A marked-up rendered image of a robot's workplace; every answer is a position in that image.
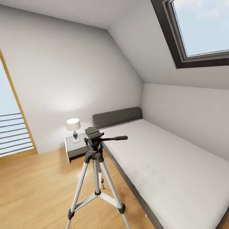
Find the camera tripod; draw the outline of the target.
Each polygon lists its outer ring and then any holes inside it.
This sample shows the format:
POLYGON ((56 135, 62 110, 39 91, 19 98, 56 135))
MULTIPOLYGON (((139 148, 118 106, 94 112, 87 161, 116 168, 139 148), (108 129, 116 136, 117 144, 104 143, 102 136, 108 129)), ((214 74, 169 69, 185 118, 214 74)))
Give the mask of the camera tripod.
POLYGON ((114 138, 103 138, 102 139, 100 137, 102 137, 105 133, 104 132, 100 133, 100 131, 97 129, 97 127, 89 127, 88 129, 85 129, 85 132, 86 132, 86 135, 89 137, 88 139, 84 138, 88 152, 86 153, 84 165, 83 165, 83 168, 82 168, 82 171, 80 174, 80 179, 79 179, 79 182, 77 185, 77 189, 75 192, 73 203, 72 203, 72 206, 68 212, 68 223, 67 223, 66 229, 69 229, 71 220, 72 220, 75 212, 77 210, 79 210, 80 208, 82 208, 84 205, 91 202, 95 198, 101 198, 101 199, 105 200, 106 202, 112 204, 114 207, 117 207, 119 209, 119 212, 122 214, 122 216, 126 222, 127 228, 131 229, 129 222, 128 222, 128 219, 127 219, 126 214, 125 214, 126 206, 124 203, 121 203, 121 201, 118 197, 117 191, 114 187, 113 181, 112 181, 110 174, 109 174, 109 171, 106 167, 105 160, 103 159, 102 148, 100 148, 98 150, 98 146, 100 145, 100 143, 102 141, 127 140, 128 137, 127 136, 118 136, 118 137, 114 137, 114 138), (88 143, 91 146, 91 148, 89 147, 88 143), (95 180, 96 191, 94 193, 92 193, 90 196, 88 196, 87 198, 85 198, 84 200, 82 200, 81 202, 77 203, 90 159, 93 160, 94 180, 95 180), (101 183, 102 183, 103 189, 105 189, 105 188, 104 188, 104 184, 103 184, 103 178, 101 175, 102 171, 100 168, 100 164, 101 164, 101 167, 103 169, 103 172, 105 174, 105 177, 108 181, 108 184, 112 190, 112 193, 113 193, 115 199, 108 196, 106 193, 101 192, 101 183))

